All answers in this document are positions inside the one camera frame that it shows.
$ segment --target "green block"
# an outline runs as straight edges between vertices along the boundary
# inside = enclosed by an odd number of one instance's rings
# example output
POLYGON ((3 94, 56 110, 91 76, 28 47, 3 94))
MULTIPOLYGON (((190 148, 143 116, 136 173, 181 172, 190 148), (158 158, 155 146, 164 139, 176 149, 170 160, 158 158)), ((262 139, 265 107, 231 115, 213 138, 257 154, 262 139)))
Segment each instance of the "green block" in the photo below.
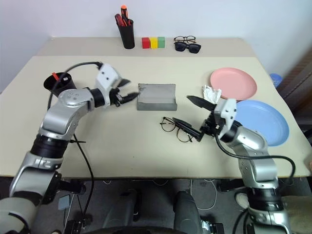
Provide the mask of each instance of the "green block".
POLYGON ((158 37, 158 48, 165 48, 165 38, 158 37))

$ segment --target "black pen holder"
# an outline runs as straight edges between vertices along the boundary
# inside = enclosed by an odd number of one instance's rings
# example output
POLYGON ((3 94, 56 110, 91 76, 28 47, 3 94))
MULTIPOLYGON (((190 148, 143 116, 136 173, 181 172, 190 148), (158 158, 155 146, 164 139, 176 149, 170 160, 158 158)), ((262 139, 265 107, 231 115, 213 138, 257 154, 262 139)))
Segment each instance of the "black pen holder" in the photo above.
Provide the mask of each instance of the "black pen holder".
MULTIPOLYGON (((58 77, 60 77, 63 74, 63 72, 58 72, 56 74, 58 77)), ((51 91, 56 82, 57 80, 53 77, 53 75, 51 75, 44 81, 43 86, 47 90, 51 91)), ((72 80, 72 76, 68 73, 65 74, 63 79, 58 83, 58 85, 55 87, 52 93, 58 97, 61 92, 67 89, 76 89, 76 86, 72 80)))
POLYGON ((130 19, 131 25, 129 26, 118 26, 120 36, 122 39, 123 47, 126 49, 132 49, 135 46, 135 37, 133 34, 133 20, 130 19))

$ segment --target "crumpled paper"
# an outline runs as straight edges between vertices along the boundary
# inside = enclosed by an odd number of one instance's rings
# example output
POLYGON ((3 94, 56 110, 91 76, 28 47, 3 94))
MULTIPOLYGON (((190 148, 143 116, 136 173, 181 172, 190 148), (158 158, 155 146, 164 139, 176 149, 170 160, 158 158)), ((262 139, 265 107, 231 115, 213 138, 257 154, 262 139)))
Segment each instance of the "crumpled paper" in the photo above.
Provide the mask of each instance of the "crumpled paper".
POLYGON ((221 97, 221 89, 214 90, 209 85, 203 86, 204 91, 204 99, 208 102, 211 102, 212 104, 217 104, 220 97, 221 97))

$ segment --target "red block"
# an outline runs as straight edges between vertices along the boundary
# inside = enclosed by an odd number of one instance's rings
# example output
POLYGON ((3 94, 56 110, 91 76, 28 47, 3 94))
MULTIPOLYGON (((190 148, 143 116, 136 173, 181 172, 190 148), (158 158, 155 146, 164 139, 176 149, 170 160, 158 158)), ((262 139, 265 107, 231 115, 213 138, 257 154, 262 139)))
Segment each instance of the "red block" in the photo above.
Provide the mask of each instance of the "red block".
POLYGON ((143 49, 150 48, 150 39, 149 38, 142 38, 142 48, 143 49))

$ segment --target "black eyeglasses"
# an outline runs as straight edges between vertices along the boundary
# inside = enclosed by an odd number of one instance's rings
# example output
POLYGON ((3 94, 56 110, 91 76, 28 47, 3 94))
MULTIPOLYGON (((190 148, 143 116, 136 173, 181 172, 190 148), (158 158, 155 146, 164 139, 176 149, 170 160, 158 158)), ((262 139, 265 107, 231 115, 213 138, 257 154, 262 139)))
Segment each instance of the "black eyeglasses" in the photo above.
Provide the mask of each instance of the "black eyeglasses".
POLYGON ((189 49, 190 53, 197 54, 201 48, 201 45, 196 44, 195 40, 196 40, 196 37, 194 36, 187 36, 187 37, 178 36, 174 38, 175 50, 182 52, 185 49, 189 49))
MULTIPOLYGON (((160 123, 161 128, 166 132, 172 132, 176 128, 176 124, 171 118, 163 117, 160 123)), ((181 142, 192 142, 192 136, 178 128, 176 132, 176 138, 181 142)))

